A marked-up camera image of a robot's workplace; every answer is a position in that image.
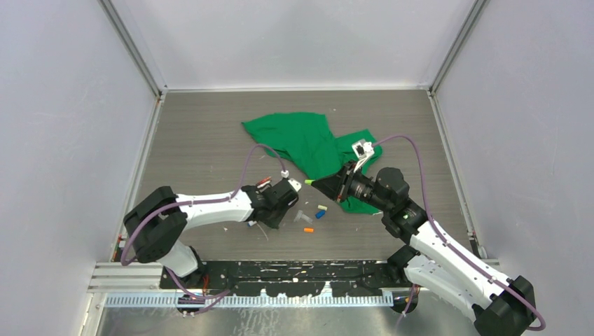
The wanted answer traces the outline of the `red orange pen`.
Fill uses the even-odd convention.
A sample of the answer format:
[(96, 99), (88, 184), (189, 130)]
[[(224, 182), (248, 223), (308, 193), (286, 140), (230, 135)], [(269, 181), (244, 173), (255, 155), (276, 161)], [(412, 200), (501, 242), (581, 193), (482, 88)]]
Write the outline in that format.
[(264, 178), (263, 180), (259, 181), (259, 182), (256, 184), (256, 187), (257, 187), (257, 188), (264, 188), (266, 185), (268, 185), (268, 184), (271, 182), (271, 179), (272, 179), (272, 178), (271, 178), (270, 176), (268, 176), (268, 177)]

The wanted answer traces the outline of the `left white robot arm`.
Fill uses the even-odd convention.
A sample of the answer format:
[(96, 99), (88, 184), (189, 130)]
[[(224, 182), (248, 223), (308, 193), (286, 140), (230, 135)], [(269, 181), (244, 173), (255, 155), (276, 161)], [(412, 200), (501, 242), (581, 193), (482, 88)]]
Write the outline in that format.
[(160, 263), (186, 288), (197, 288), (205, 266), (195, 249), (181, 242), (183, 233), (222, 222), (261, 223), (277, 229), (297, 203), (301, 188), (293, 178), (213, 195), (176, 194), (169, 186), (159, 187), (125, 215), (128, 239), (120, 261)]

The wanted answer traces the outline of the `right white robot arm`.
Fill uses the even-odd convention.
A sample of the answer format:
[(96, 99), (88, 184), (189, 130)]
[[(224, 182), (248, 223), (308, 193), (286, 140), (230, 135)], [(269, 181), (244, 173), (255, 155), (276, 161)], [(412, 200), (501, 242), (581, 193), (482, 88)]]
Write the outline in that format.
[(388, 260), (390, 281), (424, 287), (460, 310), (479, 335), (522, 335), (537, 316), (534, 288), (524, 277), (511, 279), (455, 241), (409, 196), (400, 169), (382, 168), (364, 176), (348, 162), (338, 172), (310, 182), (330, 200), (355, 198), (382, 212), (382, 224), (405, 246)]

